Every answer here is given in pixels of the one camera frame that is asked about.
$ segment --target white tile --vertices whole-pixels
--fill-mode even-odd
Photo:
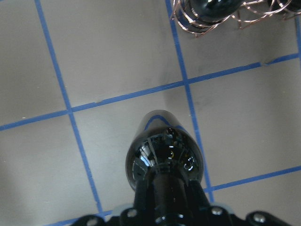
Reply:
[[[228,19],[208,34],[194,38],[177,31],[189,78],[298,53],[294,20],[275,16],[243,30]]]
[[[68,116],[2,131],[0,149],[1,225],[97,213]]]
[[[299,166],[299,60],[191,85],[212,185]]]
[[[0,125],[64,110],[34,1],[1,1],[0,30]]]
[[[72,106],[181,80],[164,1],[42,6]]]
[[[245,219],[256,210],[269,212],[290,225],[300,224],[301,172],[294,172],[215,191],[217,202],[229,205]]]
[[[131,203],[125,160],[143,116],[163,109],[194,137],[184,87],[128,99],[75,113],[103,210]]]

